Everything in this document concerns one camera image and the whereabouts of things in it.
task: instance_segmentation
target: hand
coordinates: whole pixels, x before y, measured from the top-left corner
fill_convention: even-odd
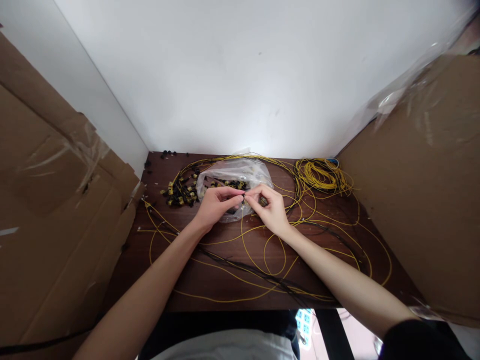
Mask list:
[[[267,206],[262,207],[259,204],[260,195],[268,201]],[[285,213],[283,196],[267,185],[260,184],[247,191],[245,200],[275,235],[281,237],[292,227]]]
[[[207,189],[193,221],[210,231],[212,226],[220,220],[228,209],[237,206],[243,201],[244,197],[242,194],[244,193],[245,191],[243,190],[237,190],[229,186]]]

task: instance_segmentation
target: person's left hand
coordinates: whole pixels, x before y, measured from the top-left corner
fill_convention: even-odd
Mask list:
[[[229,186],[207,189],[193,221],[210,231],[212,226],[220,220],[228,209],[243,201],[243,193],[245,191]]]

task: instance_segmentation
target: black pants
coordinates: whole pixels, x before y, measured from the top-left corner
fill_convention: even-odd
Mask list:
[[[297,310],[211,311],[164,313],[143,346],[138,360],[150,360],[182,341],[232,329],[261,330],[290,340],[300,359],[297,339]]]

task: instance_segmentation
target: brown cardboard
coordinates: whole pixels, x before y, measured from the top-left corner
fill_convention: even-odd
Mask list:
[[[141,185],[0,34],[0,347],[91,327]],[[81,342],[14,359],[69,358]]]
[[[340,154],[355,194],[432,309],[480,327],[480,57],[443,57]]]

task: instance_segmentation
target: forearm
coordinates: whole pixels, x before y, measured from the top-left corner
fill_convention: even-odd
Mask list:
[[[175,283],[208,228],[195,219],[95,327],[74,359],[126,359],[139,354]]]
[[[307,239],[293,226],[280,237],[310,266],[337,300],[380,338],[392,326],[417,319],[385,288]]]

